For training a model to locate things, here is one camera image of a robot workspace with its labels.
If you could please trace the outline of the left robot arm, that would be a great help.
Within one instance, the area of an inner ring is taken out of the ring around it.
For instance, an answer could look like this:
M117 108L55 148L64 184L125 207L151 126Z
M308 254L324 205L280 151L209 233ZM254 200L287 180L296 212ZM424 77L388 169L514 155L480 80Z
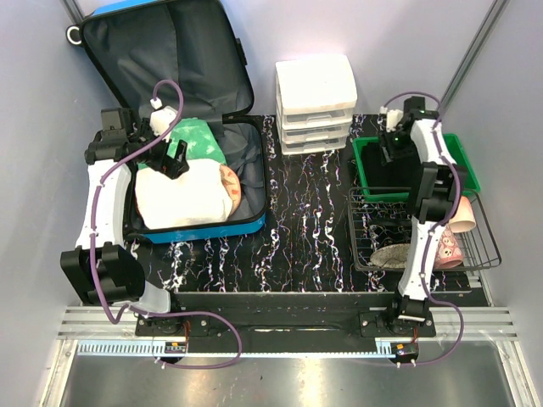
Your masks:
M182 329L183 315L171 294L146 280L141 264L125 249L126 202L138 164L156 175L179 176L188 169L186 146L167 151L166 134L179 121L172 107L159 107L147 119L126 108L105 109L102 128L84 153L89 190L85 218L74 249L60 255L60 267L77 297L101 307L113 324L128 310L154 318L166 336Z

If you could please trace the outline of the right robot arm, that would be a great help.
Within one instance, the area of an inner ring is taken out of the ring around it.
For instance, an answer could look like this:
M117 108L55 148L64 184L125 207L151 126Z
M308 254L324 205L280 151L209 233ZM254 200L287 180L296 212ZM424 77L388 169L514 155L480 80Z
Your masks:
M406 267L395 299L379 316L383 326L404 336L424 326L437 304L429 286L434 258L445 227L456 214L467 177L446 146L441 130L440 101L426 92L403 92L379 110L383 129L379 147L383 162L415 155L419 167L413 176L406 209L411 217L411 241Z

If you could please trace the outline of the black garment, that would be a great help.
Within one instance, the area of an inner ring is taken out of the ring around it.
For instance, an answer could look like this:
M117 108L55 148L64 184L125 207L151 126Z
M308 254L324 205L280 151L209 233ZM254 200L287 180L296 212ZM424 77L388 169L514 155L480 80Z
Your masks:
M385 162L377 142L362 147L360 157L360 178L368 187L410 187L420 167L417 156Z

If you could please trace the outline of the blue fish-print suitcase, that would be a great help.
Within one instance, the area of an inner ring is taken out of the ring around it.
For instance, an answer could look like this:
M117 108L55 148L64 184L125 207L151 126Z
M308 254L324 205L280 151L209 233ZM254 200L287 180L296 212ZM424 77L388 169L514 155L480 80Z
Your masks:
M138 119L158 95L186 119L207 122L242 187L240 207L220 223L151 227L126 195L124 231L153 243L257 232L269 204L268 164L261 127L250 116L254 92L241 42L218 1L123 1L96 9L66 31L106 85ZM166 88L156 90L159 81Z

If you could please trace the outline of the white towel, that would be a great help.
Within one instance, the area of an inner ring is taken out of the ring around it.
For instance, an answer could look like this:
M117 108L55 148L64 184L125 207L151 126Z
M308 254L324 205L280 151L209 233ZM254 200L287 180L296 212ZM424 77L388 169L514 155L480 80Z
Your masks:
M221 179L221 164L192 159L189 170L170 179L149 167L136 174L138 213L150 230L222 223L233 202Z

